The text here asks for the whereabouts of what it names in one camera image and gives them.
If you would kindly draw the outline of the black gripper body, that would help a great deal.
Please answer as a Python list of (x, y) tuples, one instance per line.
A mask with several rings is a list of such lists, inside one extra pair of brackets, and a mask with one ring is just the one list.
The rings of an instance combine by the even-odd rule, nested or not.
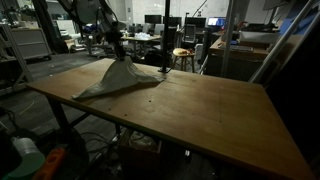
[(118, 53), (120, 55), (125, 55), (125, 51), (124, 51), (123, 46), (121, 44), (121, 37), (122, 37), (122, 34), (120, 32), (113, 32), (113, 34), (112, 34), (113, 42), (114, 42), (114, 45), (115, 45)]

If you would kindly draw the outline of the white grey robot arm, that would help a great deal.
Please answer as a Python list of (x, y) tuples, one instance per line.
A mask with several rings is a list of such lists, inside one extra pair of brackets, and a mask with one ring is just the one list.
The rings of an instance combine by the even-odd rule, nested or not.
[(79, 25), (94, 24), (95, 29), (114, 47), (118, 58), (125, 56), (120, 40), (121, 30), (126, 24), (118, 20), (106, 0), (58, 0), (58, 2)]

